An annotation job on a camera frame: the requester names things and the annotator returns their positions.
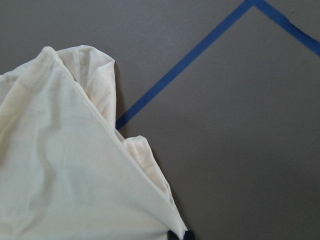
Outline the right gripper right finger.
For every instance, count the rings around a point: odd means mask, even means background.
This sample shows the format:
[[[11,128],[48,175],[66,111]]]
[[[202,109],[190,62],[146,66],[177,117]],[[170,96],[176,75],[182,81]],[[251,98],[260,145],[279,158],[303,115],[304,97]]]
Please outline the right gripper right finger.
[[[183,240],[196,240],[195,233],[192,230],[186,230],[183,235]]]

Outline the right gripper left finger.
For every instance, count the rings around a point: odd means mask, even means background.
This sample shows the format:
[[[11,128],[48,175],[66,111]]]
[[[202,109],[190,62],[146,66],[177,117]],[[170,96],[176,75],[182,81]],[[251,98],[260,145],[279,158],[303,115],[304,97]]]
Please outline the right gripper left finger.
[[[172,231],[167,232],[167,240],[179,240],[179,237]]]

